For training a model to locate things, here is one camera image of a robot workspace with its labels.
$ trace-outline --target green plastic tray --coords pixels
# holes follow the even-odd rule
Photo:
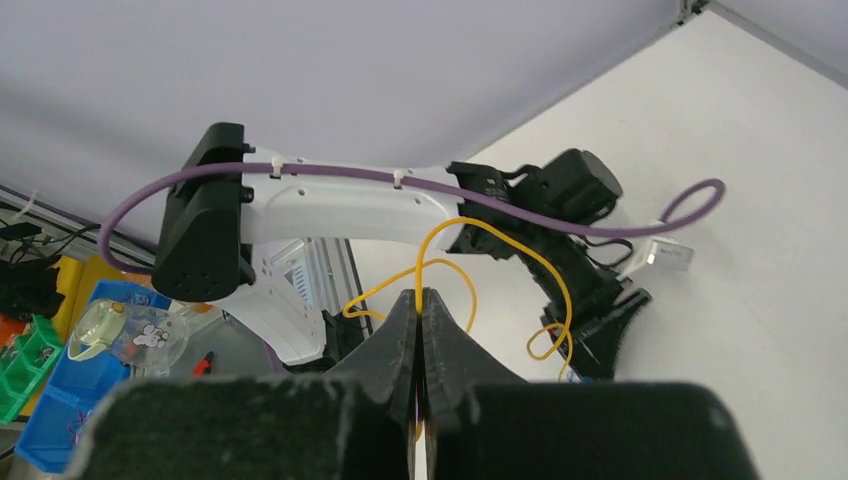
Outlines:
[[[0,423],[15,420],[29,397],[62,355],[62,342],[49,319],[39,315],[15,344],[0,354]]]

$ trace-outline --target purple string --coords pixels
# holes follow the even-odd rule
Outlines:
[[[283,165],[282,171],[284,174],[289,175],[322,175],[330,177],[358,178],[362,180],[371,180],[387,183],[394,182],[394,176],[391,173],[378,172],[374,170],[366,170],[355,167],[290,163]],[[270,175],[272,172],[273,169],[270,163],[215,163],[211,165],[201,165],[199,167],[192,167],[185,170],[180,170],[179,172],[175,172],[166,177],[162,177],[159,180],[141,188],[137,192],[130,195],[126,200],[121,202],[120,205],[115,208],[109,218],[107,218],[106,221],[103,222],[103,225],[100,228],[100,235],[97,238],[97,246],[100,251],[100,255],[103,257],[104,260],[106,260],[107,263],[109,263],[109,265],[112,265],[113,267],[119,270],[129,273],[140,273],[149,275],[151,272],[149,269],[121,262],[120,260],[115,258],[114,255],[112,255],[112,252],[109,249],[109,242],[112,239],[112,232],[114,231],[118,222],[120,222],[121,219],[124,218],[124,216],[130,210],[132,210],[133,208],[135,208],[136,205],[161,190],[170,188],[174,185],[188,180],[193,180],[198,177],[205,177],[209,175],[221,175],[225,173]],[[691,187],[687,188],[674,200],[672,200],[668,207],[666,207],[663,211],[662,215],[660,216],[660,220],[667,221],[669,218],[671,218],[671,215],[674,213],[677,207],[679,207],[684,201],[686,201],[687,198],[689,198],[696,192],[705,190],[707,188],[713,189],[713,195],[709,198],[709,200],[707,200],[703,205],[701,205],[699,208],[695,209],[691,213],[688,213],[677,220],[668,221],[667,223],[649,227],[608,228],[592,227],[587,225],[564,222],[562,220],[557,220],[555,218],[546,217],[544,215],[539,215],[538,213],[533,213],[522,208],[518,208],[515,205],[510,205],[508,203],[501,202],[500,200],[487,197],[480,193],[453,187],[450,185],[445,185],[443,183],[434,182],[431,180],[425,180],[422,178],[405,177],[402,180],[402,184],[414,188],[420,188],[422,190],[430,190],[433,192],[444,193],[464,198],[466,200],[485,205],[487,207],[499,210],[513,217],[520,218],[530,223],[535,223],[551,230],[570,233],[573,235],[584,235],[589,237],[603,238],[648,237],[652,235],[660,235],[686,227],[702,219],[708,213],[710,213],[716,206],[718,206],[719,202],[721,202],[721,199],[724,197],[724,193],[726,191],[726,186],[724,182],[717,178],[702,180],[696,183],[695,185],[692,185]]]

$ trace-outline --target blue object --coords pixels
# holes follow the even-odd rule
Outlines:
[[[100,298],[164,310],[171,306],[168,297],[130,282],[101,280],[88,303]],[[76,362],[63,351],[15,451],[43,472],[61,473],[90,411],[129,375],[129,367],[108,352]]]

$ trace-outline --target yellow cable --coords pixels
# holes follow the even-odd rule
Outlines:
[[[427,247],[430,245],[430,242],[433,241],[433,238],[436,235],[439,234],[439,232],[441,232],[442,230],[444,230],[444,229],[446,229],[446,228],[448,228],[452,225],[457,225],[457,224],[461,224],[461,223],[474,225],[475,227],[482,228],[483,230],[486,230],[487,232],[491,233],[492,235],[494,235],[497,238],[506,242],[508,245],[517,248],[518,250],[529,255],[531,258],[533,258],[537,262],[541,263],[542,266],[545,267],[549,272],[551,272],[551,275],[553,275],[554,280],[556,280],[557,285],[559,286],[560,290],[562,290],[562,297],[565,299],[565,321],[563,323],[552,323],[552,324],[547,325],[544,328],[540,329],[536,333],[534,333],[533,336],[530,337],[530,339],[527,341],[526,348],[527,348],[527,354],[530,355],[530,357],[533,358],[534,360],[545,360],[548,357],[550,357],[551,354],[553,354],[557,350],[557,348],[560,347],[560,345],[562,345],[563,341],[568,342],[567,343],[568,354],[566,355],[566,358],[565,358],[565,364],[563,364],[562,368],[559,371],[559,375],[557,377],[559,380],[562,380],[562,375],[565,373],[566,368],[568,368],[568,365],[571,363],[571,355],[572,355],[572,352],[574,351],[574,345],[573,345],[573,340],[572,340],[572,337],[571,337],[571,330],[570,330],[571,329],[571,317],[573,315],[573,311],[572,311],[573,308],[572,308],[572,304],[571,304],[571,295],[568,292],[568,287],[566,287],[565,281],[562,279],[562,276],[559,274],[559,272],[557,272],[556,268],[554,268],[554,266],[551,265],[551,262],[547,261],[543,256],[541,256],[538,253],[536,253],[535,251],[533,251],[533,249],[531,249],[530,247],[525,246],[524,244],[522,244],[518,240],[511,238],[507,234],[501,232],[500,230],[496,229],[495,227],[489,225],[486,222],[477,220],[476,218],[467,218],[467,217],[454,218],[454,219],[451,219],[451,220],[448,220],[446,222],[441,223],[439,226],[437,226],[436,228],[431,230],[430,233],[427,234],[427,236],[424,238],[424,242],[421,243],[421,247],[418,249],[418,259],[415,262],[415,311],[418,312],[418,314],[420,315],[421,311],[424,309],[423,271],[424,271],[424,266],[425,266],[424,254],[427,251]],[[530,348],[530,345],[533,343],[533,340],[535,340],[543,332],[546,332],[548,330],[552,330],[554,328],[561,328],[562,331],[559,335],[559,338],[557,338],[556,342],[554,342],[554,344],[550,348],[550,350],[548,350],[547,352],[545,352],[542,355],[536,355],[535,353],[533,353],[533,350]]]
[[[471,282],[471,278],[468,276],[467,273],[465,273],[465,271],[459,265],[451,262],[450,260],[444,259],[444,258],[434,258],[432,260],[428,260],[428,261],[424,262],[424,264],[422,265],[421,268],[428,267],[430,265],[433,265],[434,263],[441,263],[442,265],[447,265],[447,266],[451,267],[452,269],[456,270],[456,273],[458,273],[462,277],[462,279],[465,280],[465,284],[468,285],[468,290],[471,292],[471,315],[468,318],[468,325],[465,327],[465,332],[470,333],[471,327],[474,325],[474,317],[477,315],[477,291],[474,289],[474,284]],[[356,304],[362,302],[363,300],[367,299],[371,295],[374,295],[375,293],[386,288],[387,286],[391,285],[392,283],[394,283],[394,282],[400,280],[401,278],[409,275],[410,273],[414,272],[415,268],[416,267],[410,267],[410,268],[407,268],[406,270],[404,270],[400,273],[392,275],[385,282],[377,285],[376,287],[372,288],[371,290],[368,290],[367,292],[363,293],[362,295],[360,295],[360,296],[354,298],[353,300],[349,301],[347,303],[347,305],[344,306],[344,309],[342,309],[342,315],[345,318],[355,318],[355,317],[361,317],[363,315],[371,315],[372,317],[374,317],[374,318],[376,318],[380,321],[384,320],[385,317],[383,317],[383,315],[381,315],[381,314],[379,314],[375,311],[372,311],[372,310],[357,310],[355,312],[351,312],[350,309],[355,307]]]

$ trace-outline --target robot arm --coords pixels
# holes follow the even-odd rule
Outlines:
[[[185,167],[211,163],[307,163],[244,143],[244,127],[210,127]],[[611,376],[615,348],[626,322],[650,301],[638,290],[617,302],[624,287],[611,270],[596,267],[585,246],[570,236],[531,225],[492,208],[445,193],[402,185],[404,177],[447,184],[512,203],[552,218],[589,225],[608,215],[621,187],[589,152],[569,150],[545,167],[505,173],[485,165],[370,169],[394,183],[317,175],[225,174],[174,186],[168,195],[153,284],[165,295],[214,303],[239,318],[289,365],[320,358],[327,343],[322,312],[308,305],[281,275],[274,275],[264,244],[273,240],[335,237],[419,244],[434,227],[458,217],[483,220],[520,240],[556,266],[574,302],[574,364],[581,373]],[[456,225],[431,244],[449,253],[505,259],[516,252],[487,232]],[[551,299],[543,323],[561,321],[564,305],[555,282],[522,257]],[[611,358],[597,358],[587,341],[608,324],[621,326]],[[581,334],[581,328],[592,331]]]

